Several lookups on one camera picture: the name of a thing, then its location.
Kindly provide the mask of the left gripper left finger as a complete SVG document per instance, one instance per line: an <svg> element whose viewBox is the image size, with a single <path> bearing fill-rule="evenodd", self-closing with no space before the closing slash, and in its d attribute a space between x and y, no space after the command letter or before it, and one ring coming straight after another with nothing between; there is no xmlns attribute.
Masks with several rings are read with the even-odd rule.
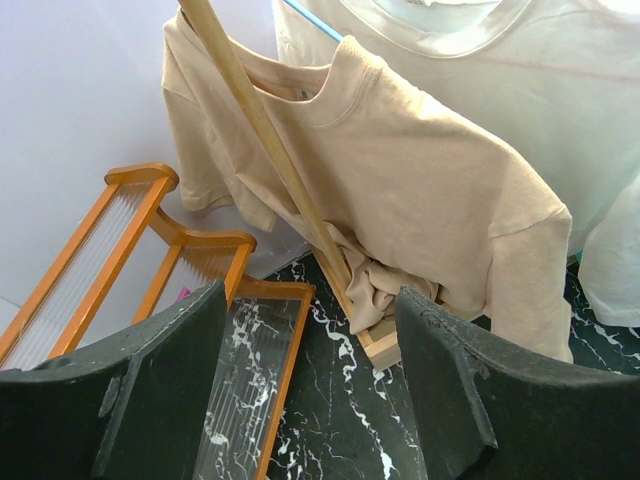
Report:
<svg viewBox="0 0 640 480"><path fill-rule="evenodd" d="M2 371L2 478L192 478L226 313L216 280L87 347Z"/></svg>

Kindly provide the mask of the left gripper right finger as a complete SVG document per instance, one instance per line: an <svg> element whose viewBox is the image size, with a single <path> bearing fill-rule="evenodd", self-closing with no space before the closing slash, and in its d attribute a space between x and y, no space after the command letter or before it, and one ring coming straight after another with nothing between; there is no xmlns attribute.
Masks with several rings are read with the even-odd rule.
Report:
<svg viewBox="0 0 640 480"><path fill-rule="evenodd" d="M429 478L638 477L636 376L534 353L410 287L395 316Z"/></svg>

